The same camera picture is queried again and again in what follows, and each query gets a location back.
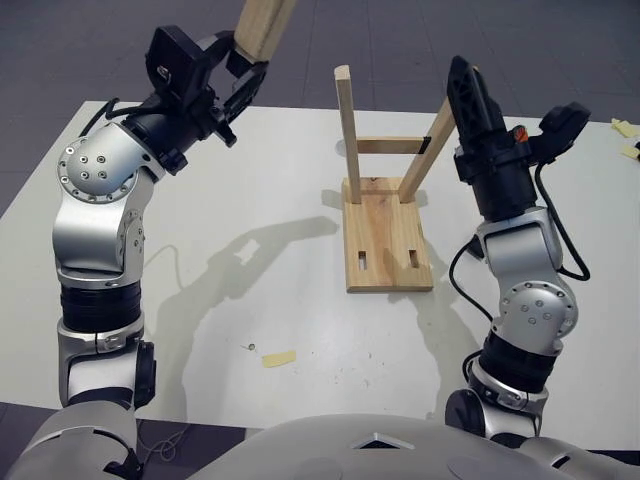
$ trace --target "white table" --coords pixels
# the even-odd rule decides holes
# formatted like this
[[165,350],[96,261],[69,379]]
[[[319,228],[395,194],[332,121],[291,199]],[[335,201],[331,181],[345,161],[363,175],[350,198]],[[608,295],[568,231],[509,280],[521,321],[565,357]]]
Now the white table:
[[[83,105],[0,221],[1,401],[59,406],[54,169],[99,105]],[[433,118],[357,112],[356,125],[363,135],[423,135]],[[535,119],[515,123],[537,131]],[[139,415],[255,428],[344,412],[442,421],[448,394],[463,386],[461,360],[488,327],[446,278],[481,220],[455,171],[457,135],[420,194],[433,292],[348,295],[338,112],[250,108],[234,130],[230,150],[216,138],[195,146],[147,209],[143,301],[158,388]],[[544,172],[593,279],[569,282],[580,321],[548,382],[543,433],[584,448],[640,448],[639,165],[618,154],[623,142],[589,124]],[[401,176],[410,159],[363,156],[362,174]],[[465,257],[457,275],[496,309],[485,264]],[[289,349],[295,363],[263,368],[261,355]]]

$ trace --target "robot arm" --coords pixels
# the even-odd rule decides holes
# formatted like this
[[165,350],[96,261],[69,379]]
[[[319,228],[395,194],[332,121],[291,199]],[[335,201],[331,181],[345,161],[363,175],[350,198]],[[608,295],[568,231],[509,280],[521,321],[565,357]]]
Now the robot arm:
[[[22,478],[139,478],[134,411],[155,394],[153,344],[142,340],[144,211],[165,172],[211,134],[231,147],[230,124],[252,102],[295,0],[249,0],[235,32],[199,43],[158,28],[146,55],[154,92],[138,107],[96,114],[58,161],[62,204],[53,227],[63,315],[58,322],[63,405],[9,473]],[[236,78],[219,101],[209,77]],[[102,115],[110,122],[89,134]]]
[[[540,433],[545,382],[562,351],[561,338],[578,318],[575,296],[559,275],[566,272],[556,231],[561,223],[552,204],[536,206],[529,167],[537,165],[540,187],[542,166],[573,145],[590,113],[572,103],[545,116],[540,136],[530,138],[524,127],[507,131],[480,73],[460,57],[452,62],[447,94],[460,133],[456,167],[485,218],[477,236],[498,280],[500,313],[472,363],[469,389],[449,399],[446,422],[519,446]],[[585,272],[574,277],[588,279],[579,264]]]

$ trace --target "black clamp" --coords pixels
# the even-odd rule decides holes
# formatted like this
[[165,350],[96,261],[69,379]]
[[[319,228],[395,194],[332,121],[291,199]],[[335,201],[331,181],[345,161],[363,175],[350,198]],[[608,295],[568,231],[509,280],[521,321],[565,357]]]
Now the black clamp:
[[[184,153],[196,141],[215,133],[227,147],[236,142],[229,125],[258,93],[268,62],[252,64],[234,47],[232,31],[217,33],[206,48],[175,25],[159,27],[154,33],[146,68],[155,91],[142,107],[156,113],[130,115],[123,125],[172,175],[187,165]],[[220,105],[209,77],[225,58],[227,70],[237,80],[234,93]]]
[[124,462],[109,462],[102,471],[125,480],[140,480],[144,473],[144,464],[138,460],[133,448],[130,448]]

